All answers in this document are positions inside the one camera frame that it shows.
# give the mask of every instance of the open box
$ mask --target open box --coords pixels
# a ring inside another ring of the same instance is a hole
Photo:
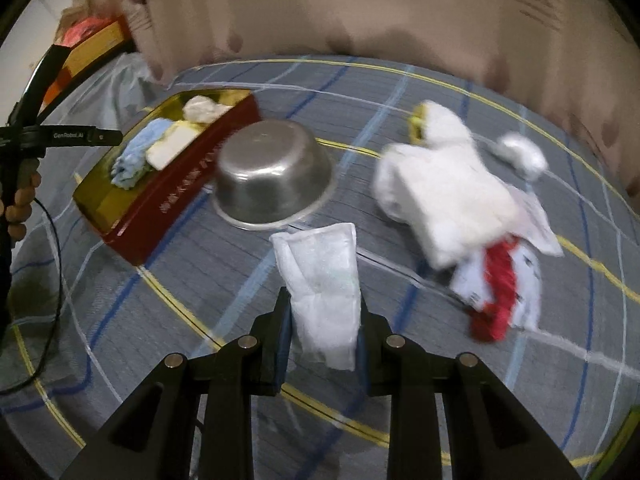
[[[204,95],[230,108],[210,124],[164,170],[151,169],[132,189],[111,183],[111,167],[127,143],[150,121],[182,119],[182,107]],[[105,243],[131,264],[144,264],[164,233],[214,173],[222,143],[240,128],[260,120],[257,102],[246,89],[201,89],[169,97],[111,148],[74,192],[78,209]]]

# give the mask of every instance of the hand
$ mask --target hand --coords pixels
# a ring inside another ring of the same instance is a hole
[[[20,189],[15,192],[15,203],[6,209],[6,220],[10,223],[9,236],[15,242],[22,240],[27,234],[27,227],[22,222],[26,222],[31,216],[31,202],[36,196],[36,188],[42,181],[40,174],[35,171],[37,167],[37,159],[23,162],[20,167],[22,175],[18,177]],[[4,204],[0,200],[0,216],[3,214]]]

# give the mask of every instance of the light blue cloth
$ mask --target light blue cloth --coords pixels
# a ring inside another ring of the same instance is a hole
[[[151,169],[146,163],[145,153],[165,131],[174,124],[169,119],[154,119],[142,128],[129,141],[122,154],[116,159],[111,168],[111,183],[122,189],[131,189],[142,176]]]

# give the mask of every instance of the upside-down stainless steel bowl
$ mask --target upside-down stainless steel bowl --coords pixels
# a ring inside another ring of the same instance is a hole
[[[268,230],[313,212],[333,188],[331,160],[314,134],[302,124],[270,119],[224,143],[214,198],[231,224]]]

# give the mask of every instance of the silver bolt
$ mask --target silver bolt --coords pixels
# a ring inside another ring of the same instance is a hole
[[[386,344],[391,346],[391,348],[402,348],[404,343],[406,343],[404,337],[398,334],[392,334],[386,338]]]
[[[238,346],[240,348],[253,348],[258,344],[258,340],[252,335],[243,335],[238,339]]]
[[[473,368],[478,364],[478,358],[473,354],[469,354],[468,352],[460,354],[459,359],[460,364],[469,368]]]
[[[164,358],[164,365],[168,368],[177,368],[184,361],[184,357],[180,354],[169,354]]]

